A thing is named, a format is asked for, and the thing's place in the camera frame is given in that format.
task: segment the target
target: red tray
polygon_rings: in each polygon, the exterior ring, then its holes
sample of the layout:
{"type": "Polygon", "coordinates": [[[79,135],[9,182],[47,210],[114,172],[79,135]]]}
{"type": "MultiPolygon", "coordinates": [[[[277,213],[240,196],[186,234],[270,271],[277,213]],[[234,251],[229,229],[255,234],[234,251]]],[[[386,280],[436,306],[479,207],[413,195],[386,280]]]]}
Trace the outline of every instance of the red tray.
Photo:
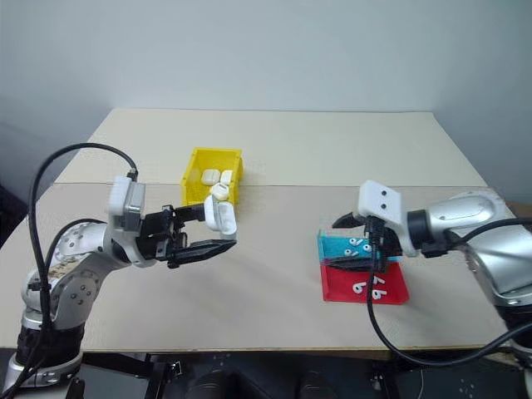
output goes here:
{"type": "MultiPolygon", "coordinates": [[[[361,293],[353,291],[353,284],[367,283],[369,272],[347,272],[321,264],[323,300],[329,302],[357,302],[365,303],[367,285],[362,286],[361,293]]],[[[380,299],[373,299],[374,303],[400,305],[408,300],[408,289],[402,277],[401,264],[390,262],[386,273],[375,273],[385,281],[384,284],[373,284],[373,289],[386,291],[380,299]]]]}

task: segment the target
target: wooden board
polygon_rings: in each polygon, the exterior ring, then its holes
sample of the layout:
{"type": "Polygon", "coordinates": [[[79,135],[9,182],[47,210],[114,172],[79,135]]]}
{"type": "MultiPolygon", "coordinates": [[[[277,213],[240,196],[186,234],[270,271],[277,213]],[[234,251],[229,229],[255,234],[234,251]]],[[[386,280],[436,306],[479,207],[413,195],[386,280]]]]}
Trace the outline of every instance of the wooden board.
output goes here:
{"type": "MultiPolygon", "coordinates": [[[[484,186],[430,112],[115,109],[90,141],[113,145],[147,183],[179,183],[196,146],[243,150],[241,185],[484,186]]],[[[126,165],[84,150],[59,183],[112,182],[126,165]]]]}
{"type": "MultiPolygon", "coordinates": [[[[105,184],[58,184],[38,205],[44,248],[67,222],[105,218],[105,184]]],[[[413,209],[464,188],[399,188],[413,209]]],[[[352,210],[356,187],[242,187],[239,242],[228,253],[169,270],[126,268],[104,282],[86,324],[83,348],[111,352],[217,349],[377,350],[367,310],[322,300],[316,234],[352,210]]],[[[149,185],[147,212],[179,203],[178,185],[149,185]]],[[[187,225],[190,241],[215,237],[187,225]]],[[[27,223],[0,251],[0,347],[15,347],[20,289],[34,267],[27,223]]],[[[405,259],[411,299],[376,306],[387,336],[399,347],[474,347],[505,328],[460,254],[405,259]]]]}

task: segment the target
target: yellow plastic box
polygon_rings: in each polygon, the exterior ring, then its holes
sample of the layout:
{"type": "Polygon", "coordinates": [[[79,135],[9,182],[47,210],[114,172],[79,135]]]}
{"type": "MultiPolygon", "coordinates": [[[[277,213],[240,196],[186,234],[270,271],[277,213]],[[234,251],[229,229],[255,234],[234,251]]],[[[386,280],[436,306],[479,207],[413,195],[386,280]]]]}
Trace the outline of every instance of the yellow plastic box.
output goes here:
{"type": "Polygon", "coordinates": [[[210,194],[210,187],[201,183],[201,175],[206,169],[217,169],[220,172],[232,170],[229,184],[229,202],[233,205],[239,202],[239,180],[244,176],[241,158],[242,150],[231,148],[203,148],[196,147],[186,167],[181,180],[181,204],[202,204],[210,194]]]}

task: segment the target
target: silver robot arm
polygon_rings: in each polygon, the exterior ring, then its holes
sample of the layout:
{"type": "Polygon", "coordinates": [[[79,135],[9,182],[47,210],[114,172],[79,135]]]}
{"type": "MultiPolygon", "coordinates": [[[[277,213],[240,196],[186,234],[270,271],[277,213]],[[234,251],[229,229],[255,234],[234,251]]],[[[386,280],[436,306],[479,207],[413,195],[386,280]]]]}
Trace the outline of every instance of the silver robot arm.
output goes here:
{"type": "MultiPolygon", "coordinates": [[[[108,204],[108,224],[80,223],[69,228],[54,249],[48,278],[51,285],[53,329],[47,345],[41,349],[45,362],[22,387],[52,387],[47,392],[64,392],[81,365],[81,340],[85,322],[106,276],[134,264],[146,268],[157,260],[169,268],[211,258],[236,244],[233,205],[209,199],[205,204],[163,210],[143,217],[145,186],[129,177],[117,176],[108,204]],[[180,231],[185,222],[204,221],[205,215],[215,231],[230,230],[231,239],[211,239],[187,246],[187,235],[180,231]]],[[[22,372],[36,346],[42,323],[39,273],[28,274],[22,288],[26,305],[17,352],[8,364],[4,390],[22,372]]]]}
{"type": "MultiPolygon", "coordinates": [[[[532,322],[532,233],[512,225],[461,243],[472,230],[506,218],[504,201],[492,192],[468,192],[408,211],[400,193],[369,180],[361,186],[357,214],[344,215],[333,227],[364,225],[370,216],[386,222],[383,249],[389,255],[430,258],[458,249],[508,328],[532,322]]],[[[520,364],[532,370],[532,332],[511,345],[520,364]]]]}

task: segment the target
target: black cable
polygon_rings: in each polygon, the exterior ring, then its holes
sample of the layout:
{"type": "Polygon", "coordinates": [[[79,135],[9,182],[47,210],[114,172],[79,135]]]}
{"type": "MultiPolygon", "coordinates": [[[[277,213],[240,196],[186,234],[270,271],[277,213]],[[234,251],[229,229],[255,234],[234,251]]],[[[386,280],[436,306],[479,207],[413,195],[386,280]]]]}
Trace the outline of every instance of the black cable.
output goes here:
{"type": "Polygon", "coordinates": [[[516,225],[525,225],[525,224],[532,224],[532,218],[512,218],[512,219],[502,219],[502,220],[496,220],[495,222],[491,222],[488,224],[484,224],[483,226],[480,226],[477,229],[474,229],[470,233],[466,234],[461,239],[457,239],[452,241],[450,249],[456,248],[459,245],[464,245],[467,243],[470,239],[473,239],[479,234],[482,234],[488,230],[497,229],[499,227],[505,227],[505,226],[516,226],[516,225]]]}
{"type": "MultiPolygon", "coordinates": [[[[138,174],[138,170],[136,168],[135,162],[125,152],[120,151],[115,147],[111,147],[110,145],[99,144],[99,143],[80,143],[80,144],[68,145],[54,152],[53,154],[49,155],[44,160],[44,162],[42,162],[37,173],[35,174],[35,177],[33,178],[32,186],[30,188],[30,196],[29,196],[29,201],[28,201],[28,212],[27,212],[30,240],[32,241],[33,254],[35,256],[35,261],[37,263],[37,271],[39,273],[39,279],[40,279],[40,284],[41,284],[41,292],[40,292],[40,302],[41,302],[41,312],[42,312],[41,332],[39,333],[37,344],[32,349],[32,352],[30,353],[30,356],[24,368],[21,371],[21,374],[19,374],[18,379],[8,390],[6,390],[0,396],[0,399],[3,399],[4,397],[7,397],[9,399],[13,398],[18,388],[20,388],[20,386],[24,383],[24,381],[26,381],[31,376],[30,370],[32,369],[32,364],[35,362],[35,356],[37,354],[37,349],[41,345],[46,343],[45,338],[47,334],[49,333],[49,331],[53,328],[52,318],[50,316],[51,309],[50,309],[50,285],[48,283],[48,267],[49,267],[48,261],[52,260],[52,254],[53,254],[53,250],[55,247],[51,247],[48,250],[47,261],[45,262],[42,256],[42,249],[41,249],[41,242],[39,240],[39,234],[37,232],[36,204],[37,204],[37,191],[39,188],[39,184],[41,182],[41,178],[44,175],[44,172],[46,171],[47,167],[50,166],[50,164],[55,159],[59,158],[61,155],[64,155],[68,152],[71,152],[74,150],[80,150],[82,148],[96,148],[98,150],[106,150],[106,151],[115,153],[121,156],[130,165],[131,170],[130,170],[130,173],[128,173],[129,177],[131,177],[133,180],[136,180],[136,176],[138,174]]],[[[45,357],[46,357],[46,353],[45,355],[43,355],[43,358],[40,359],[39,364],[42,364],[45,357]]]]}
{"type": "Polygon", "coordinates": [[[372,268],[369,273],[369,280],[367,281],[367,312],[369,314],[369,319],[372,323],[373,329],[375,330],[375,333],[377,333],[377,336],[388,347],[388,349],[394,352],[398,357],[401,357],[402,359],[407,360],[408,362],[412,362],[412,363],[415,363],[417,365],[424,366],[424,367],[457,366],[459,364],[470,362],[472,360],[476,360],[480,357],[490,354],[497,347],[502,345],[504,342],[512,339],[513,337],[517,337],[521,333],[524,333],[525,331],[528,331],[532,328],[532,323],[523,324],[522,326],[519,326],[517,328],[514,328],[513,330],[510,330],[502,334],[500,337],[494,339],[490,343],[484,345],[482,348],[474,351],[473,353],[469,355],[465,355],[464,357],[459,357],[457,359],[448,360],[448,361],[426,360],[426,359],[421,359],[419,357],[413,357],[407,353],[404,353],[403,351],[395,347],[388,340],[388,338],[384,335],[384,332],[382,332],[381,328],[379,327],[377,323],[377,320],[375,319],[375,313],[373,312],[373,296],[372,296],[373,278],[375,276],[375,270],[378,268],[378,264],[377,264],[378,244],[377,243],[379,239],[380,237],[372,237],[372,233],[370,232],[370,242],[372,243],[372,268]]]}

